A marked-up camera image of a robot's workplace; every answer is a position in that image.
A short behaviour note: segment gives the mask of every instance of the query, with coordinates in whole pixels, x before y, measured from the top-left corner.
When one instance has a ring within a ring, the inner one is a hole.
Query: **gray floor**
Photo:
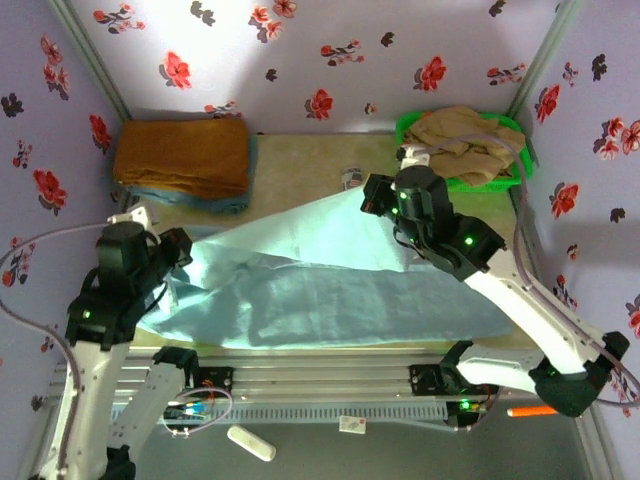
[[[248,425],[277,448],[265,463],[211,427],[188,440],[163,428],[149,438],[137,479],[261,480],[583,480],[591,479],[571,419],[510,419],[500,402],[469,435],[368,424],[365,435],[336,425]]]

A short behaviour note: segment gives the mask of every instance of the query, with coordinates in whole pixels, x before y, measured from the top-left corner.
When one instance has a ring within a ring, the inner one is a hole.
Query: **wall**
[[[17,239],[104,221],[119,121],[58,19],[39,0],[0,18],[0,250]],[[95,265],[98,230],[27,246],[0,271],[7,305],[64,332],[66,307]],[[0,317],[0,479],[14,479],[61,357],[44,336]]]
[[[68,3],[133,118],[242,115],[291,134],[388,131],[456,103],[504,112],[559,2]]]
[[[592,0],[518,119],[540,169],[531,181],[535,240],[549,288],[580,316],[631,340],[640,373],[640,4]],[[635,398],[614,375],[606,397]],[[603,407],[626,478],[637,478],[640,410]]]

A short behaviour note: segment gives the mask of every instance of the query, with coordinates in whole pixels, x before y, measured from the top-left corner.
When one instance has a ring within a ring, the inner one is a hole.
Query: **folded towel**
[[[241,195],[218,200],[207,200],[188,193],[175,192],[163,188],[131,186],[127,187],[127,190],[132,195],[149,198],[168,205],[188,205],[210,213],[240,213],[249,206],[257,164],[258,139],[252,136],[249,138],[249,189]]]
[[[125,122],[113,174],[124,186],[220,199],[249,188],[249,132],[239,118]]]
[[[477,133],[494,135],[516,152],[525,147],[524,134],[501,126],[497,118],[484,119],[464,106],[443,108],[424,115],[409,127],[405,140],[439,146],[452,138]],[[513,161],[511,153],[502,145],[477,138],[439,150],[431,156],[429,166],[443,178],[460,178],[468,185],[479,186],[491,182]]]

